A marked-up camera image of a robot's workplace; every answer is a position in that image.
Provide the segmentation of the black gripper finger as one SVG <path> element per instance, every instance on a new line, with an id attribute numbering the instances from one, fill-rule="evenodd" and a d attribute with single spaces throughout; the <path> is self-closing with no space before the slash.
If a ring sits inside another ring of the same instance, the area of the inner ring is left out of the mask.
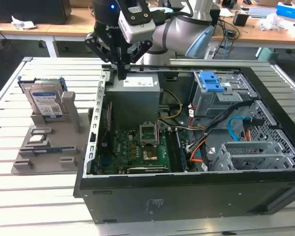
<path id="1" fill-rule="evenodd" d="M 127 72 L 129 71 L 130 64 L 136 63 L 150 48 L 152 47 L 151 40 L 140 41 L 134 43 L 127 48 L 127 54 L 123 59 L 124 70 L 122 73 L 122 79 L 126 79 Z"/>
<path id="2" fill-rule="evenodd" d="M 85 44 L 104 62 L 110 62 L 112 68 L 117 71 L 118 79 L 123 80 L 123 64 L 119 47 L 113 36 L 111 31 L 93 31 L 87 34 Z"/>

